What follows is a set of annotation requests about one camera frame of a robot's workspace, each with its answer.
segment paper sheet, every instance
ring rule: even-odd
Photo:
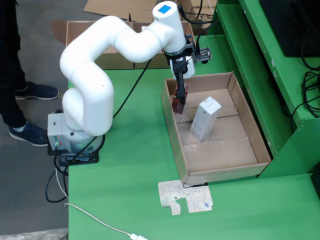
[[[181,180],[164,181],[158,183],[160,201],[162,207],[170,207],[172,215],[181,214],[181,207],[176,202],[185,198],[189,213],[211,211],[212,202],[208,186],[196,186],[184,188]]]

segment blue led panel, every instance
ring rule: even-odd
[[[165,14],[165,13],[168,12],[170,9],[171,9],[170,6],[168,6],[168,5],[163,5],[163,6],[158,10],[158,12],[160,12],[160,13],[162,13],[162,14]]]

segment cardboard box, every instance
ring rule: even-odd
[[[88,0],[83,11],[128,21],[152,22],[155,5],[155,0]]]
[[[189,131],[198,142],[207,138],[211,133],[220,108],[221,105],[211,96],[199,104]]]
[[[94,21],[62,21],[51,20],[53,36],[61,43],[68,46],[80,34],[88,29]],[[125,59],[114,47],[109,47],[95,63],[102,69],[132,69],[133,63]]]
[[[185,15],[192,21],[195,22],[206,22],[213,19],[212,15],[215,12],[217,5],[217,0],[210,0],[208,4],[207,0],[203,0],[202,9],[199,18],[197,19],[197,14],[200,10],[201,0],[176,0],[177,4],[181,4]],[[210,23],[207,24],[192,24],[192,30],[194,35],[200,35],[203,30],[210,26]]]
[[[87,28],[89,28],[94,21],[63,21],[63,20],[51,20],[51,30],[53,36],[65,46],[68,46],[74,39],[82,34]],[[142,31],[142,26],[149,26],[151,22],[129,22],[125,21],[136,32]],[[185,34],[191,34],[193,41],[195,37],[190,23],[182,22],[182,27]],[[122,56],[114,47],[109,47],[96,61],[95,63],[102,69],[144,69],[146,62],[133,63]],[[153,57],[149,69],[167,69],[168,65],[165,54],[160,51]]]
[[[199,75],[188,79],[190,89],[183,114],[172,110],[176,81],[166,79],[162,104],[173,156],[184,184],[259,175],[271,162],[259,128],[233,74]],[[199,103],[212,96],[221,105],[210,135],[197,142],[189,130]]]

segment white cable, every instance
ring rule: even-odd
[[[212,8],[210,1],[209,0],[206,0],[206,1],[207,1],[208,5],[209,5],[209,8],[210,8],[212,14],[214,14],[214,9]]]
[[[57,169],[55,169],[55,176],[56,176],[56,181],[58,182],[61,191],[62,191],[63,194],[66,196],[66,198],[69,199],[68,195],[65,193],[65,191],[63,190],[63,188],[62,188],[61,185],[60,185],[60,181],[59,181],[59,178],[58,178],[58,171],[57,171]]]
[[[128,235],[129,237],[131,237],[131,234],[130,234],[130,233],[128,233],[128,232],[126,232],[126,231],[121,231],[121,230],[119,230],[119,229],[117,229],[117,228],[115,228],[115,227],[112,227],[112,226],[104,223],[103,221],[99,220],[98,218],[96,218],[95,216],[93,216],[92,214],[90,214],[89,212],[83,210],[82,208],[80,208],[80,207],[78,207],[78,206],[76,206],[76,205],[74,205],[74,204],[65,203],[64,205],[65,205],[65,206],[74,207],[74,208],[80,210],[81,212],[83,212],[84,214],[87,214],[89,217],[93,218],[94,220],[98,221],[98,222],[101,223],[102,225],[104,225],[104,226],[106,226],[106,227],[108,227],[108,228],[110,228],[110,229],[112,229],[112,230],[115,230],[115,231],[117,231],[117,232],[119,232],[119,233],[126,234],[126,235]]]

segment black monitor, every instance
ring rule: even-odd
[[[283,54],[320,57],[320,0],[260,0]]]

